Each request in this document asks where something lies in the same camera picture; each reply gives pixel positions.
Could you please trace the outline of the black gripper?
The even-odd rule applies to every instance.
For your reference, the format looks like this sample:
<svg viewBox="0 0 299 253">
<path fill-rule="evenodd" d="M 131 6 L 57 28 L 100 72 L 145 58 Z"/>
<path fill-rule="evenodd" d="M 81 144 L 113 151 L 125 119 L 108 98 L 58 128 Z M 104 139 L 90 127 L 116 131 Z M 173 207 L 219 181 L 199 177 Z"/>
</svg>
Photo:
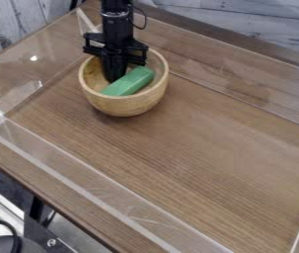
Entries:
<svg viewBox="0 0 299 253">
<path fill-rule="evenodd" d="M 128 62 L 136 65 L 147 64 L 149 47 L 136 39 L 129 39 L 124 45 L 113 45 L 105 42 L 101 33 L 84 33 L 82 38 L 82 52 L 101 56 L 104 76 L 109 82 L 113 82 L 114 79 L 120 79 L 125 75 Z M 113 57 L 110 55 L 117 54 L 124 57 L 116 58 L 113 77 Z"/>
</svg>

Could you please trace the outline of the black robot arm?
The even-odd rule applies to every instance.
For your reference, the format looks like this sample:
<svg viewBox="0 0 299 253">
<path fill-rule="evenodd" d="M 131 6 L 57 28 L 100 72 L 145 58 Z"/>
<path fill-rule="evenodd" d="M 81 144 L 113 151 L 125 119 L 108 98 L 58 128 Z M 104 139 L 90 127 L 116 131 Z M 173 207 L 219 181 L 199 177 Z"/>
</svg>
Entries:
<svg viewBox="0 0 299 253">
<path fill-rule="evenodd" d="M 128 64 L 145 65 L 149 47 L 135 39 L 136 6 L 132 0 L 101 0 L 100 33 L 84 33 L 82 52 L 101 60 L 104 77 L 114 82 L 125 75 Z"/>
</svg>

